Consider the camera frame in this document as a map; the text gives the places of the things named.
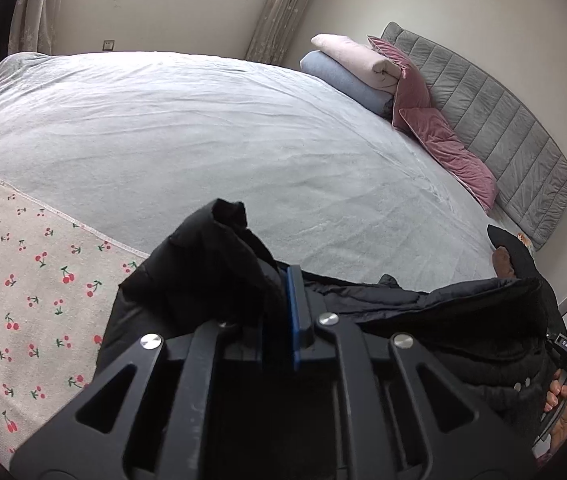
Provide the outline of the pink velvet pillow back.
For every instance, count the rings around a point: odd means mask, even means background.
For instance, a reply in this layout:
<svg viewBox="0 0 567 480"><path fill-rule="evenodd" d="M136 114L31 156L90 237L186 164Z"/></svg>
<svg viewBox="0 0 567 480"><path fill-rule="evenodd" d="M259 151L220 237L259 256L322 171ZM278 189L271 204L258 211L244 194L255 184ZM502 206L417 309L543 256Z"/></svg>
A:
<svg viewBox="0 0 567 480"><path fill-rule="evenodd" d="M411 59L389 41L369 36L368 42L373 50L388 58L401 71L393 102L392 126L404 133L411 133L401 110L431 107L431 96L425 79Z"/></svg>

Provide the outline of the pink velvet pillow front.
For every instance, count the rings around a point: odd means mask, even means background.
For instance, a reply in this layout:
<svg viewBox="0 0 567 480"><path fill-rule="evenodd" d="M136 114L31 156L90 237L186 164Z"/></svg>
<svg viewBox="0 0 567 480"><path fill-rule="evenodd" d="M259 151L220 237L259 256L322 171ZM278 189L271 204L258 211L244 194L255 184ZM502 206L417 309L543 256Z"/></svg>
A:
<svg viewBox="0 0 567 480"><path fill-rule="evenodd" d="M488 214L498 194L489 167L457 138L445 117L434 107L401 108L401 117L421 146L448 171Z"/></svg>

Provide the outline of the folded cream blanket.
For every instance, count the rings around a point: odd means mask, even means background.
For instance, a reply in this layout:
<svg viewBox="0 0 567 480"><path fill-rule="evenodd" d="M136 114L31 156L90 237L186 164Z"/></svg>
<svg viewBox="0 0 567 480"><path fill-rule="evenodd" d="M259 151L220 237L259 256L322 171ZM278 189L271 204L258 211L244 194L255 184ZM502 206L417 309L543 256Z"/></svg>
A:
<svg viewBox="0 0 567 480"><path fill-rule="evenodd" d="M311 42L367 86L395 93L402 70L372 48L357 44L348 36L342 35L318 34Z"/></svg>

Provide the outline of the folded black garment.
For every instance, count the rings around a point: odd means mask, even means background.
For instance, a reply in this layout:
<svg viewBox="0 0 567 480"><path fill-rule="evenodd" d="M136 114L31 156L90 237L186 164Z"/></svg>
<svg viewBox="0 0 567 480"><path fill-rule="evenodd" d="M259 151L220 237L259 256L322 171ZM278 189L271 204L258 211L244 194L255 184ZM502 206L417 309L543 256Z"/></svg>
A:
<svg viewBox="0 0 567 480"><path fill-rule="evenodd" d="M555 292L548 281L541 275L541 272L537 270L531 253L521 240L498 226L488 226L487 236L494 250L498 247L507 248L517 278L537 278L541 283L541 294L543 295L545 304L547 304L548 307L558 309Z"/></svg>

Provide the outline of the folded brown garment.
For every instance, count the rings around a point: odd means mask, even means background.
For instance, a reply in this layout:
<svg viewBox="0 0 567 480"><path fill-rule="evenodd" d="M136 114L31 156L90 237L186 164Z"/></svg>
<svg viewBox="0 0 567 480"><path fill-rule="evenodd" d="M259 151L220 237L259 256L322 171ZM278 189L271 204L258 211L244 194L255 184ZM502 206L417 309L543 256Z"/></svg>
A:
<svg viewBox="0 0 567 480"><path fill-rule="evenodd" d="M516 278L506 247L498 247L492 253L493 268L497 278Z"/></svg>

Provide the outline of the grey bed sheet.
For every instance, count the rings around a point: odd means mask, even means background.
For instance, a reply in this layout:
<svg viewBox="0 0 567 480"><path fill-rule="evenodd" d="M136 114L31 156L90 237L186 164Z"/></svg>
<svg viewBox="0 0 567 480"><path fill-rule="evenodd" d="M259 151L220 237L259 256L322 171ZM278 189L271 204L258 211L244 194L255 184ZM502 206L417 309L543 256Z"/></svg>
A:
<svg viewBox="0 0 567 480"><path fill-rule="evenodd" d="M0 178L150 252L211 200L278 259L432 290L491 278L492 218L415 141L316 78L173 52L0 63Z"/></svg>

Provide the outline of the cherry print bed cover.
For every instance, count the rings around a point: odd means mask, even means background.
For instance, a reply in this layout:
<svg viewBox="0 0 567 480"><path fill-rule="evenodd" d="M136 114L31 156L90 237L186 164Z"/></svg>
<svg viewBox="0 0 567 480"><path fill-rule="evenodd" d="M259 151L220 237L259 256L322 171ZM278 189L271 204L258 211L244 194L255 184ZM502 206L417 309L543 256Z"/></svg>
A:
<svg viewBox="0 0 567 480"><path fill-rule="evenodd" d="M0 180L0 464L91 381L121 282L146 259Z"/></svg>

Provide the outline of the right curtain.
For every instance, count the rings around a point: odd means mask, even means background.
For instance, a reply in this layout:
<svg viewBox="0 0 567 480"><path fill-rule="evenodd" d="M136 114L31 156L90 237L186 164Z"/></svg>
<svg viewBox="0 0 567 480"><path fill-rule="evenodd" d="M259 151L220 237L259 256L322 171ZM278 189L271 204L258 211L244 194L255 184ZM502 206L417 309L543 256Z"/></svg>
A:
<svg viewBox="0 0 567 480"><path fill-rule="evenodd" d="M267 0L244 59L282 66L310 2L311 0Z"/></svg>

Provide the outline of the curtain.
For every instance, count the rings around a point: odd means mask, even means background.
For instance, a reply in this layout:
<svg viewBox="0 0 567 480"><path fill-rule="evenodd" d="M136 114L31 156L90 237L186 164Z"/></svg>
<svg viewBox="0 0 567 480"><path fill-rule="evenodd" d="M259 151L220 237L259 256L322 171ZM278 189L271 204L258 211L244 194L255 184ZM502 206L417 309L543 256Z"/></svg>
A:
<svg viewBox="0 0 567 480"><path fill-rule="evenodd" d="M311 0L267 0L244 59L282 66L310 2Z"/></svg>
<svg viewBox="0 0 567 480"><path fill-rule="evenodd" d="M52 55L61 0L17 0L8 38L8 54Z"/></svg>

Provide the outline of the black quilted puffer jacket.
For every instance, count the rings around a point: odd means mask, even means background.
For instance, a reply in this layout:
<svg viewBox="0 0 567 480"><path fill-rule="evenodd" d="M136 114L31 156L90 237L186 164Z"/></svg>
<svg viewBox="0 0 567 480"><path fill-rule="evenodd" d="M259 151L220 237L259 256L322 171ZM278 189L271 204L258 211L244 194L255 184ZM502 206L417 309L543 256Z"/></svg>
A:
<svg viewBox="0 0 567 480"><path fill-rule="evenodd" d="M529 250L490 226L489 240L507 250L512 272L416 292L391 275L357 284L304 273L304 297L293 311L289 266L277 261L248 226L241 203L214 200L189 217L120 284L96 359L105 370L141 336L191 334L215 321L261 332L284 356L291 338L308 341L309 322L333 312L387 338L410 333L524 442L541 429L555 374L547 339L565 326L556 296ZM288 321L297 317L297 328Z"/></svg>

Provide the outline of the wall socket near window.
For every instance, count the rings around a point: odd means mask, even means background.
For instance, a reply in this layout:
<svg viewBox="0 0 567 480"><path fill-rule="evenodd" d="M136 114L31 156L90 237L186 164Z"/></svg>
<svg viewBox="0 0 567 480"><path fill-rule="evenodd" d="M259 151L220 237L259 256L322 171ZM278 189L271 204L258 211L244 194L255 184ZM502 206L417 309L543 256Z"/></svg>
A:
<svg viewBox="0 0 567 480"><path fill-rule="evenodd" d="M110 52L114 50L114 41L113 40L105 40L104 44L102 45L102 50L106 52Z"/></svg>

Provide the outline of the pink velvet pillow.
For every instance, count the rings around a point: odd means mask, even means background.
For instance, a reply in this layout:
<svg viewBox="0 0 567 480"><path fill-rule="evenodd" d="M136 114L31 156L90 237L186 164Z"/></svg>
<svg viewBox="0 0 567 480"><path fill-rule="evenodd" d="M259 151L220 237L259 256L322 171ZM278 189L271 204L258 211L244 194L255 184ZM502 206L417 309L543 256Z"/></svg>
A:
<svg viewBox="0 0 567 480"><path fill-rule="evenodd" d="M404 133L411 133L401 110L431 107L431 96L425 79L411 59L389 41L369 36L368 42L373 50L388 58L401 71L393 102L392 126Z"/></svg>
<svg viewBox="0 0 567 480"><path fill-rule="evenodd" d="M448 171L488 214L498 194L489 167L457 138L445 117L434 107L401 108L401 117L421 146Z"/></svg>

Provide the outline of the folded light blue blanket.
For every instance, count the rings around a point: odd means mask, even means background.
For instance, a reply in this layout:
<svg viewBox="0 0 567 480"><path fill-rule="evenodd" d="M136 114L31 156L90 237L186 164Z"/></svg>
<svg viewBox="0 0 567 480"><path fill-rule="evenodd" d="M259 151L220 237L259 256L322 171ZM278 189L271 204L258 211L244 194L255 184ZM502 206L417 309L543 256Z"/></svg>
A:
<svg viewBox="0 0 567 480"><path fill-rule="evenodd" d="M387 119L392 117L394 96L391 93L365 84L325 53L308 52L301 58L300 69L303 73L317 77L335 90L349 96L369 112Z"/></svg>

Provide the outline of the left curtain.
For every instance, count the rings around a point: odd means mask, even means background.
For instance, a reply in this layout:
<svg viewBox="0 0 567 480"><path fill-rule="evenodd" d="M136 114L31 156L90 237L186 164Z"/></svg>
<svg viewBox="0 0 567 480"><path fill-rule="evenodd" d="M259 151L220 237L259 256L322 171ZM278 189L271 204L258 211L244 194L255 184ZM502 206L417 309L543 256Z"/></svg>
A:
<svg viewBox="0 0 567 480"><path fill-rule="evenodd" d="M8 54L52 55L61 0L17 0L8 38Z"/></svg>

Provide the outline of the grey padded headboard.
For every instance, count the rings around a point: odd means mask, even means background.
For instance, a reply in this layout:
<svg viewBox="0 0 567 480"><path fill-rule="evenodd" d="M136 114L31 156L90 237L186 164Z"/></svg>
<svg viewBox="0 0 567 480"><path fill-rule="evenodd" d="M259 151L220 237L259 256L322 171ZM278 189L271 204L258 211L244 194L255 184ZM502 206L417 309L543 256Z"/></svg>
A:
<svg viewBox="0 0 567 480"><path fill-rule="evenodd" d="M535 249L567 209L567 158L537 118L481 67L395 22L381 38L403 51L459 140L491 169L497 203Z"/></svg>

